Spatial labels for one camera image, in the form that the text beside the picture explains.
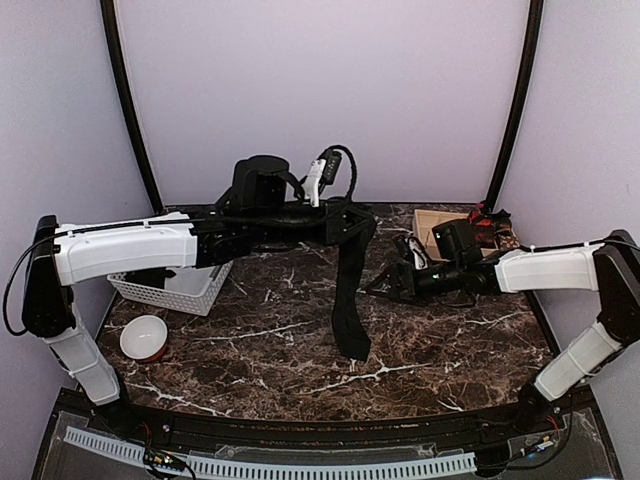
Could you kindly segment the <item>black necktie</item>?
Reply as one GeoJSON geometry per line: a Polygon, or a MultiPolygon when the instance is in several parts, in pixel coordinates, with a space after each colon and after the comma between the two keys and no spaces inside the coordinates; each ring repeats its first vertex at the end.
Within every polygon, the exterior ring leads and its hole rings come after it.
{"type": "Polygon", "coordinates": [[[369,242],[376,230],[376,220],[367,210],[348,207],[339,242],[336,295],[331,317],[334,338],[340,353],[350,359],[366,361],[371,340],[360,322],[356,293],[360,286],[369,242]]]}

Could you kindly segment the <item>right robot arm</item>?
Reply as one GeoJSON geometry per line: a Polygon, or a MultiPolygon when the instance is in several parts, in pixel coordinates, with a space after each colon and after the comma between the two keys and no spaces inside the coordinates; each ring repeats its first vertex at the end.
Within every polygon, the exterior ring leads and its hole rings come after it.
{"type": "Polygon", "coordinates": [[[432,229],[440,262],[429,264],[426,251],[399,238],[404,260],[386,267],[365,288],[369,295],[416,304],[464,291],[482,295],[530,293],[562,300],[593,318],[518,392],[510,424],[521,434],[534,432],[551,408],[571,390],[596,376],[639,340],[639,244],[630,232],[615,229],[584,242],[516,246],[489,255],[468,221],[457,219],[432,229]]]}

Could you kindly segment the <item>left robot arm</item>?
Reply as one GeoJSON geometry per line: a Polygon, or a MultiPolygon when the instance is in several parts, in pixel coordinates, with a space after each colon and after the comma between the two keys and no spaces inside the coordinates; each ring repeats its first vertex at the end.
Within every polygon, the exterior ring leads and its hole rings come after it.
{"type": "Polygon", "coordinates": [[[95,414],[120,436],[141,427],[123,381],[84,328],[74,305],[75,284],[113,273],[224,265],[258,251],[302,243],[339,250],[331,325],[340,353],[367,359],[371,342],[361,325],[356,293],[376,222],[350,194],[324,198],[342,161],[353,154],[327,147],[297,179],[288,162],[257,155],[237,162],[231,186],[212,205],[162,216],[90,226],[42,217],[15,271],[25,276],[21,318],[78,381],[95,414]]]}

